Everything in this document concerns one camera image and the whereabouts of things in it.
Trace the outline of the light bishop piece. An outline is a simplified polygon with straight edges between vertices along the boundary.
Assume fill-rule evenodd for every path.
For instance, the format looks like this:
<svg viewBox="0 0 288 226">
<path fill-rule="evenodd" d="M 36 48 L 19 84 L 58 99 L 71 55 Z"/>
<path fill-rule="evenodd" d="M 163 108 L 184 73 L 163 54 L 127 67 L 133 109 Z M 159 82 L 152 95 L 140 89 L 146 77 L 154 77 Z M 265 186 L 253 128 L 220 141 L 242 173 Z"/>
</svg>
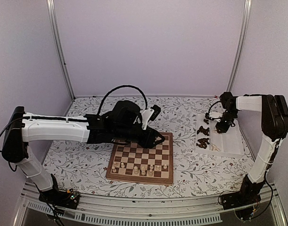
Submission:
<svg viewBox="0 0 288 226">
<path fill-rule="evenodd" d="M 150 170 L 148 171 L 148 176 L 149 176 L 149 177 L 152 177 L 152 176 L 153 176 L 153 170 L 152 170 L 152 169 L 150 169 Z"/>
</svg>

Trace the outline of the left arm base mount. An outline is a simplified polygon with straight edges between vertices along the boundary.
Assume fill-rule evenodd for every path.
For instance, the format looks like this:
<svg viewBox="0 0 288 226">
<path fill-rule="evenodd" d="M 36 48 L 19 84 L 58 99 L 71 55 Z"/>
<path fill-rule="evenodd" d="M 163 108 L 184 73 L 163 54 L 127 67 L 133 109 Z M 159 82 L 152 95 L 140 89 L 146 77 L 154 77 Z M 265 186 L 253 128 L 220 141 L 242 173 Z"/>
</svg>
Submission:
<svg viewBox="0 0 288 226">
<path fill-rule="evenodd" d="M 60 191 L 52 188 L 48 191 L 40 191 L 39 200 L 50 205 L 60 206 L 76 210 L 79 204 L 80 193 L 74 189 Z"/>
</svg>

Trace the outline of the wooden chess board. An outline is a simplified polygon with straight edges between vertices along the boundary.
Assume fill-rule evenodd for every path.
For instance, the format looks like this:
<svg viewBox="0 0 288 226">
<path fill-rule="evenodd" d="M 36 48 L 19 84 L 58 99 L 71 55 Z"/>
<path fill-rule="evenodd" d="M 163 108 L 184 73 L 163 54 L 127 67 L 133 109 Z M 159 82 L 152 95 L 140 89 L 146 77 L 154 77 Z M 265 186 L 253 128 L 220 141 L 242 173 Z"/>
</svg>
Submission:
<svg viewBox="0 0 288 226">
<path fill-rule="evenodd" d="M 152 149 L 142 148 L 137 143 L 128 145 L 114 145 L 106 172 L 106 179 L 113 181 L 122 181 L 129 183 L 140 183 L 149 185 L 165 185 L 173 184 L 173 134 L 163 132 L 165 141 L 156 145 Z M 154 166 L 153 176 L 148 176 L 150 165 Z M 161 170 L 156 170 L 156 165 L 161 166 Z M 137 166 L 139 173 L 134 174 L 133 168 Z M 141 175 L 141 167 L 145 166 L 146 175 Z M 112 168 L 116 168 L 117 172 L 113 173 Z"/>
</svg>

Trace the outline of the white plastic tray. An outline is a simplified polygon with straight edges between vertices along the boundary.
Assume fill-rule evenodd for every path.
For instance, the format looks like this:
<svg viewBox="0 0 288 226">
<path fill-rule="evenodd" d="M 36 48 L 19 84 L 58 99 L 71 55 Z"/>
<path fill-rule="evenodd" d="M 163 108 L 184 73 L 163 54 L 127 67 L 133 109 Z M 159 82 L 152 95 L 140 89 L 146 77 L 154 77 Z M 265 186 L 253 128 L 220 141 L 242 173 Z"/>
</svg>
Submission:
<svg viewBox="0 0 288 226">
<path fill-rule="evenodd" d="M 206 119 L 203 114 L 197 115 L 197 122 Z M 213 129 L 215 129 L 216 122 L 210 121 L 210 136 Z M 204 150 L 196 146 L 195 152 L 201 154 L 208 154 L 220 157 L 241 158 L 244 155 L 244 148 L 242 145 L 241 134 L 239 130 L 238 121 L 234 121 L 235 126 L 230 127 L 226 133 L 218 134 L 215 141 L 216 145 L 220 147 L 220 152 L 212 151 L 211 146 L 209 150 Z"/>
</svg>

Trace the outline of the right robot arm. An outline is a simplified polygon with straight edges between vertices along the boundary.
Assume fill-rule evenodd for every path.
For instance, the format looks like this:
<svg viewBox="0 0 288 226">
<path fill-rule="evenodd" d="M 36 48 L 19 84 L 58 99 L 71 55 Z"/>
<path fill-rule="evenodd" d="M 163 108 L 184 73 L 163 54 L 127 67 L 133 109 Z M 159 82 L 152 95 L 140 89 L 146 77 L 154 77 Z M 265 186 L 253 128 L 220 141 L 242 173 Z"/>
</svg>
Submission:
<svg viewBox="0 0 288 226">
<path fill-rule="evenodd" d="M 236 97 L 230 92 L 221 94 L 220 102 L 225 109 L 215 126 L 220 134 L 228 131 L 239 111 L 261 113 L 262 142 L 254 165 L 245 175 L 236 198 L 240 205 L 247 205 L 265 184 L 266 172 L 273 164 L 279 146 L 288 133 L 287 102 L 283 95 L 253 94 Z"/>
</svg>

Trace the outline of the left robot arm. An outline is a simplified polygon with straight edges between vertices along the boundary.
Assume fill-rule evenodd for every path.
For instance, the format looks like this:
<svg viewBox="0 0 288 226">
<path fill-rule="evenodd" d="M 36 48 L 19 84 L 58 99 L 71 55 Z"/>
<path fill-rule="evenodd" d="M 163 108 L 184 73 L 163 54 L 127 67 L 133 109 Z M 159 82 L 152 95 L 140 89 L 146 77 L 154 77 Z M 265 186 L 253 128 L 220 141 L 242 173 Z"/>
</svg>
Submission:
<svg viewBox="0 0 288 226">
<path fill-rule="evenodd" d="M 29 143 L 38 140 L 70 140 L 87 144 L 119 144 L 136 142 L 143 148 L 153 148 L 165 137 L 148 126 L 160 113 L 154 105 L 141 110 L 131 101 L 118 101 L 113 110 L 104 114 L 84 116 L 44 116 L 15 108 L 9 123 L 0 133 L 3 138 L 0 153 L 7 162 L 17 165 L 52 204 L 60 204 L 63 194 L 53 179 L 33 156 Z"/>
</svg>

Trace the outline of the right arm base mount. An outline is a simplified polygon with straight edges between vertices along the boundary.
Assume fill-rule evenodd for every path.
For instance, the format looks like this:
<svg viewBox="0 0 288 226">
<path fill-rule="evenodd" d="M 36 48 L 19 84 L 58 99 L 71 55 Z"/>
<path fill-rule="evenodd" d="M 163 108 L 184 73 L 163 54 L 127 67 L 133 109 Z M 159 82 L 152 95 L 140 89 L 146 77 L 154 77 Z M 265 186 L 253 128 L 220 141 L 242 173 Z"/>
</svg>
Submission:
<svg viewBox="0 0 288 226">
<path fill-rule="evenodd" d="M 240 191 L 222 191 L 217 202 L 224 210 L 234 209 L 234 213 L 239 220 L 251 220 L 260 207 L 261 196 L 243 196 Z"/>
</svg>

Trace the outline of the light king piece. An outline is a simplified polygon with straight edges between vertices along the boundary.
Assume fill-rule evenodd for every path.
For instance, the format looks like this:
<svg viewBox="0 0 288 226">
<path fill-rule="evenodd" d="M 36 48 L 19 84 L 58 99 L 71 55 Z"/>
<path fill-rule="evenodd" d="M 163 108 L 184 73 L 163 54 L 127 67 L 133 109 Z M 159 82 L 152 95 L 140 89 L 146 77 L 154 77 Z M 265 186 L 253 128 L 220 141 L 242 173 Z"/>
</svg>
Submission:
<svg viewBox="0 0 288 226">
<path fill-rule="evenodd" d="M 145 168 L 145 166 L 142 166 L 142 167 L 141 167 L 141 175 L 142 175 L 142 176 L 145 176 L 145 175 L 146 175 L 146 168 Z"/>
</svg>

